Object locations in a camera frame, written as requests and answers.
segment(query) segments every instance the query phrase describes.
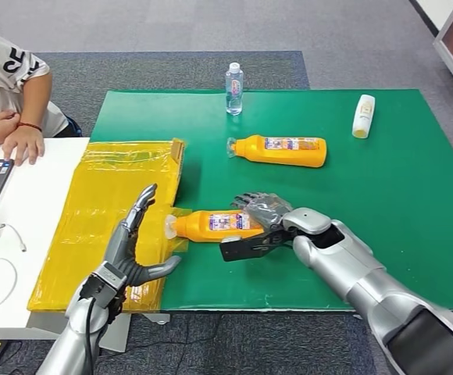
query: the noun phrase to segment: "robotic arm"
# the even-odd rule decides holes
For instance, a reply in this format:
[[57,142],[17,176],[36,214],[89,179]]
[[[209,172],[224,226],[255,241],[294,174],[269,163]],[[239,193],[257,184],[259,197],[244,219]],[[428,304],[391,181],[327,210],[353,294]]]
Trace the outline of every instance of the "robotic arm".
[[276,203],[277,198],[242,198],[244,203],[237,206],[268,233],[223,242],[220,246],[223,259],[260,257],[292,241],[303,264],[367,322],[396,373],[453,375],[453,312],[416,295],[389,275],[368,246],[340,221],[313,209],[292,209],[282,200]]
[[104,262],[76,291],[65,316],[67,327],[51,347],[37,375],[91,375],[99,342],[121,313],[127,286],[139,286],[171,273],[181,260],[141,266],[136,262],[138,229],[155,200],[156,184],[144,189],[110,237]]

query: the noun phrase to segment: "white cable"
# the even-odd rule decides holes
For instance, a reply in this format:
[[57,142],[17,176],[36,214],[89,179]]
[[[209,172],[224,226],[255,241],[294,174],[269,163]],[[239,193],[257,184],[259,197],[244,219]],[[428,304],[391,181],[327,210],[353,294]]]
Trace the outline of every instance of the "white cable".
[[15,289],[15,287],[17,286],[17,281],[18,279],[18,273],[17,272],[17,269],[15,268],[15,266],[13,265],[13,263],[10,262],[9,260],[5,259],[5,258],[0,258],[0,260],[5,261],[5,262],[9,264],[10,266],[11,266],[11,268],[13,268],[13,272],[15,274],[15,279],[14,279],[14,281],[13,281],[13,286],[11,287],[11,289],[9,292],[8,292],[6,297],[5,297],[2,301],[0,302],[0,305],[2,305],[6,300],[8,300],[8,298],[9,298],[11,295],[11,293],[13,293],[13,291]]
[[27,251],[27,246],[25,246],[25,244],[24,243],[24,241],[22,241],[22,237],[13,225],[11,225],[11,224],[0,224],[0,229],[2,229],[4,227],[10,227],[10,228],[11,228],[11,230],[13,230],[14,232],[15,232],[15,234],[17,235],[17,237],[18,237],[18,240],[21,242],[21,250],[22,252],[26,252]]

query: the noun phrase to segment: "yellow squeeze bottle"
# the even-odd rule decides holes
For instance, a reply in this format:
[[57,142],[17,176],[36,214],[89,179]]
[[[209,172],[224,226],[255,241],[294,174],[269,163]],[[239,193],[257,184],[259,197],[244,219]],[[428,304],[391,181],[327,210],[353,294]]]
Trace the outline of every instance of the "yellow squeeze bottle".
[[241,156],[251,162],[319,168],[324,165],[328,146],[322,138],[251,135],[239,140],[229,138],[227,151],[230,157]]
[[263,228],[239,210],[196,211],[182,217],[168,215],[165,231],[168,240],[184,237],[194,242],[221,242],[227,237],[261,234]]

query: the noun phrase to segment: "green table surface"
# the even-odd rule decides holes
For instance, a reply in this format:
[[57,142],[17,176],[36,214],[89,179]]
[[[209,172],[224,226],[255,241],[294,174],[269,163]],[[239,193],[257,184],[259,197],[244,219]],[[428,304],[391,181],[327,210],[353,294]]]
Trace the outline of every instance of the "green table surface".
[[[368,139],[352,136],[362,94],[376,97]],[[322,137],[320,169],[229,159],[229,137]],[[245,191],[274,192],[341,220],[392,276],[453,309],[453,149],[417,90],[248,91],[225,112],[220,91],[110,91],[91,141],[187,142],[175,206],[228,209]],[[161,308],[348,309],[289,248],[223,262],[190,242]]]

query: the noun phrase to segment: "plastic water bottle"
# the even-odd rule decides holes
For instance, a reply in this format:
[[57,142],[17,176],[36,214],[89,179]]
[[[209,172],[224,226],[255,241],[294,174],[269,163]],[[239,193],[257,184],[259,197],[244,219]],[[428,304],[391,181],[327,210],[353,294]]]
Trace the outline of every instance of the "plastic water bottle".
[[227,112],[236,116],[242,112],[242,95],[244,89],[244,72],[240,64],[233,62],[225,73],[227,88]]

